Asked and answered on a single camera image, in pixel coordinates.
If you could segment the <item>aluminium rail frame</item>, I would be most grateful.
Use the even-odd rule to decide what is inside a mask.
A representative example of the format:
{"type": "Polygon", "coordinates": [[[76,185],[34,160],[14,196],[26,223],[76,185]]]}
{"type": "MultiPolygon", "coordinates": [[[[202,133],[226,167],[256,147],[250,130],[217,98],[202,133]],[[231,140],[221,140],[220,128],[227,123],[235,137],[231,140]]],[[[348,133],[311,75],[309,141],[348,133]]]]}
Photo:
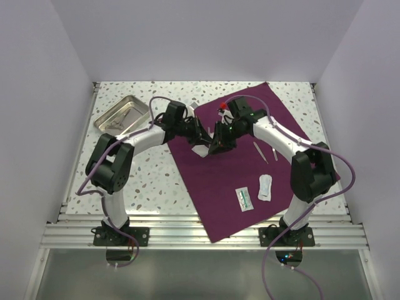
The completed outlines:
{"type": "MultiPolygon", "coordinates": [[[[91,120],[127,95],[152,101],[155,113],[166,107],[163,97],[186,104],[204,104],[213,99],[251,87],[250,82],[222,81],[118,81],[98,82],[91,104],[91,120]]],[[[313,141],[324,140],[313,87],[308,82],[270,82],[269,87],[288,108],[302,130],[313,141]]],[[[58,220],[45,228],[41,247],[84,249],[93,246],[92,229],[102,219],[96,196],[76,195],[84,181],[84,168],[98,140],[92,122],[85,129],[79,157],[62,203],[58,220]]],[[[167,146],[154,147],[135,157],[124,191],[126,211],[134,227],[149,228],[151,249],[259,249],[258,225],[251,226],[222,241],[211,243],[167,146]]],[[[343,196],[319,204],[310,218],[315,248],[367,249],[366,233],[354,224],[343,196]]]]}

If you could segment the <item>green white sealed packet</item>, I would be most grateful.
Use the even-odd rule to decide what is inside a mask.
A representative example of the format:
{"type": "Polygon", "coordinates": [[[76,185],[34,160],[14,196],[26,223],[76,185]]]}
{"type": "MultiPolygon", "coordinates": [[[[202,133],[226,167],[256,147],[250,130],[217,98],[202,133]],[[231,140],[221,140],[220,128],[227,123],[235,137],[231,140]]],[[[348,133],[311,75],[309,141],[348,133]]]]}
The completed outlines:
{"type": "Polygon", "coordinates": [[[247,187],[240,187],[235,190],[235,193],[242,212],[254,209],[247,187]]]}

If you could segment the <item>purple cloth mat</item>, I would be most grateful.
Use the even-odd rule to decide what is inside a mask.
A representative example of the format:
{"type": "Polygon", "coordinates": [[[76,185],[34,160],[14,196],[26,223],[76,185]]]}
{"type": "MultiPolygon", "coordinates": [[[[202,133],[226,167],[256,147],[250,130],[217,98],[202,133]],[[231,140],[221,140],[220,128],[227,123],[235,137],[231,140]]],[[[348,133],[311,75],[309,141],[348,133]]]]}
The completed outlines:
{"type": "MultiPolygon", "coordinates": [[[[271,116],[286,129],[308,141],[305,133],[271,88],[263,83],[199,106],[195,113],[205,126],[211,126],[222,117],[220,105],[231,97],[247,96],[247,103],[254,110],[269,108],[271,116]]],[[[288,210],[293,198],[290,187],[290,163],[276,150],[275,161],[272,147],[250,135],[237,139],[236,148],[217,155],[200,157],[183,137],[169,142],[172,157],[184,181],[197,214],[208,238],[216,243],[249,226],[288,210]],[[267,164],[256,148],[256,142],[264,153],[267,164]],[[272,176],[271,201],[258,199],[259,177],[272,176]],[[242,212],[235,190],[247,187],[253,210],[242,212]]]]}

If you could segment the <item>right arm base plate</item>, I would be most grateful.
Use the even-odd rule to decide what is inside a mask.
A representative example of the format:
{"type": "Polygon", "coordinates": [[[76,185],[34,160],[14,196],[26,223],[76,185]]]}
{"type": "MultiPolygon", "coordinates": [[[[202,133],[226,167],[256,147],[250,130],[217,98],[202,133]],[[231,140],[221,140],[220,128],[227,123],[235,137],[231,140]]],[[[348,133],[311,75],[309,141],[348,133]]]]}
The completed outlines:
{"type": "MultiPolygon", "coordinates": [[[[275,224],[260,227],[258,229],[260,246],[268,247],[283,229],[283,227],[278,227],[275,224]]],[[[290,229],[273,244],[276,247],[314,247],[315,245],[313,230],[309,226],[304,226],[295,231],[290,229]]]]}

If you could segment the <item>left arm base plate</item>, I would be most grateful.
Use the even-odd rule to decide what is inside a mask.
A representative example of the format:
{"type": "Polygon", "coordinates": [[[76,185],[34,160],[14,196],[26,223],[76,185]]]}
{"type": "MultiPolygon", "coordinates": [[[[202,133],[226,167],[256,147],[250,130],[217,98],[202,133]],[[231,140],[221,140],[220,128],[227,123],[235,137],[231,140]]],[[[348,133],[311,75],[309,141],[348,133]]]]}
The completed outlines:
{"type": "MultiPolygon", "coordinates": [[[[132,236],[140,247],[146,247],[149,240],[149,228],[148,227],[122,227],[121,232],[132,236]]],[[[119,247],[119,246],[133,246],[134,243],[128,237],[116,232],[111,227],[102,226],[91,229],[91,233],[94,234],[93,245],[94,246],[107,246],[107,247],[119,247]]]]}

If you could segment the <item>silver hemostat forceps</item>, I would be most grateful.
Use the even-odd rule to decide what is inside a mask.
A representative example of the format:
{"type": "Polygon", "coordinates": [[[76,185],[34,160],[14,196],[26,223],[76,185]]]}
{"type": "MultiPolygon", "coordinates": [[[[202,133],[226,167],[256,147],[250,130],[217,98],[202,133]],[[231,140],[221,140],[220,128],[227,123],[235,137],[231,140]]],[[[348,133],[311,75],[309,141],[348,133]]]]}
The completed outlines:
{"type": "Polygon", "coordinates": [[[124,113],[122,113],[120,116],[116,117],[113,121],[111,121],[107,126],[106,129],[117,129],[117,130],[123,130],[124,125],[123,121],[125,120],[126,116],[129,114],[130,110],[127,109],[124,113]]]}

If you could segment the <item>silver scissors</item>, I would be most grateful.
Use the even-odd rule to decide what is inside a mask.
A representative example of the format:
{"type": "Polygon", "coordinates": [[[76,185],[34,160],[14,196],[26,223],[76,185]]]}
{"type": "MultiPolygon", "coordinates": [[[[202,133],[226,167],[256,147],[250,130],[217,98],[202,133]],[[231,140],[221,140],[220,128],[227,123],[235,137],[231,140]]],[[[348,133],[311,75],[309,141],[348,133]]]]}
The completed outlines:
{"type": "Polygon", "coordinates": [[[120,116],[118,116],[112,123],[111,125],[119,130],[124,129],[124,120],[126,119],[126,117],[128,116],[128,114],[130,113],[131,108],[128,108],[127,110],[125,110],[120,116]]]}

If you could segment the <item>stainless steel tray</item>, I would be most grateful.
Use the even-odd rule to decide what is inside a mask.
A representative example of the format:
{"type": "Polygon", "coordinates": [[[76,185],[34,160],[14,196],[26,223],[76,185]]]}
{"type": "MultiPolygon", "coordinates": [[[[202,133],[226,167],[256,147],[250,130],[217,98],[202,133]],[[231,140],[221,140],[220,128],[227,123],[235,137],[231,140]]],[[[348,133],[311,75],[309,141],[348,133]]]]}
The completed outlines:
{"type": "Polygon", "coordinates": [[[93,126],[112,136],[135,131],[149,117],[149,106],[133,95],[124,96],[94,120],[93,126]]]}

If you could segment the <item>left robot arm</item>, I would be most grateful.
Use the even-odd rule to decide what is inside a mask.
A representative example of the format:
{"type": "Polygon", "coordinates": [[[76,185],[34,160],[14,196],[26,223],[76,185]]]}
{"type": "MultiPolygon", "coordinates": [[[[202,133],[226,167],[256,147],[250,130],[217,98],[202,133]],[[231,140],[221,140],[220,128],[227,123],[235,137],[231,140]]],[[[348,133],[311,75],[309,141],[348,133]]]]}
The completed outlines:
{"type": "Polygon", "coordinates": [[[136,242],[129,230],[129,216],[123,199],[123,188],[129,179],[134,156],[177,136],[186,138],[193,146],[211,144],[212,137],[194,110],[185,104],[170,100],[164,112],[157,116],[152,111],[149,113],[151,122],[144,129],[118,137],[101,135],[86,165],[87,178],[77,192],[80,196],[100,195],[104,218],[98,235],[113,245],[136,242]]]}

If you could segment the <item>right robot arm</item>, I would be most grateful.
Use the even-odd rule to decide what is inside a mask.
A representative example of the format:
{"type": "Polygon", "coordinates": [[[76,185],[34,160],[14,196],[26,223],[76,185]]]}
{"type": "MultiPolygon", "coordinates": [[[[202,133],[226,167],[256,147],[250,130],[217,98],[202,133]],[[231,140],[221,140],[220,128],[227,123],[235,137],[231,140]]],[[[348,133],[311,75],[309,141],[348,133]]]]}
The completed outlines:
{"type": "Polygon", "coordinates": [[[336,171],[327,144],[313,144],[279,124],[268,107],[254,110],[247,96],[229,98],[218,109],[222,119],[215,123],[210,154],[228,152],[237,139],[250,135],[265,142],[290,163],[290,205],[279,226],[266,231],[270,246],[295,246],[307,231],[309,216],[318,200],[336,184],[336,171]]]}

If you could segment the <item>white gauze pad far left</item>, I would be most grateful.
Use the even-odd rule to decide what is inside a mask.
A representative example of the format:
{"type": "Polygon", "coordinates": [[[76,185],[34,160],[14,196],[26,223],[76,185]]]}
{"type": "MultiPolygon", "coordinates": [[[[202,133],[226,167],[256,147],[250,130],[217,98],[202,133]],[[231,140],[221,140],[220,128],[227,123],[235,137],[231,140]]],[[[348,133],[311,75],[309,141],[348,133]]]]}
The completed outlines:
{"type": "Polygon", "coordinates": [[[197,145],[192,148],[192,151],[198,156],[205,158],[208,155],[209,148],[204,145],[197,145]]]}

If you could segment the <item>white blue sterile pouch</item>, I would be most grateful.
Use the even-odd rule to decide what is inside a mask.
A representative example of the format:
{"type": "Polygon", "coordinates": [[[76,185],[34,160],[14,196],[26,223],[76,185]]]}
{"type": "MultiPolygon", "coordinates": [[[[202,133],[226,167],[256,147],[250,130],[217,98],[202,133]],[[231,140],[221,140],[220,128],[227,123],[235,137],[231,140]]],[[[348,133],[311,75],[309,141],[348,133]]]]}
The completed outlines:
{"type": "Polygon", "coordinates": [[[268,174],[263,174],[259,177],[259,192],[258,199],[261,201],[271,201],[271,186],[272,186],[272,176],[268,174]]]}

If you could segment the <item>silver straight tweezers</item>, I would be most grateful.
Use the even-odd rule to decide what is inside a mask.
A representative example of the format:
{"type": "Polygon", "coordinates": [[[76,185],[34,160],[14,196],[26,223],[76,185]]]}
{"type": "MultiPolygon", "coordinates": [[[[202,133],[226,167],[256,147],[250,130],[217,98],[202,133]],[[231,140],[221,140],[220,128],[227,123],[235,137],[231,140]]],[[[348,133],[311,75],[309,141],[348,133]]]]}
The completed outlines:
{"type": "Polygon", "coordinates": [[[267,164],[269,164],[268,160],[266,159],[264,153],[261,151],[261,148],[258,146],[258,144],[256,142],[253,142],[253,144],[254,144],[254,147],[256,148],[257,152],[259,153],[259,155],[263,159],[263,161],[265,161],[267,164]]]}

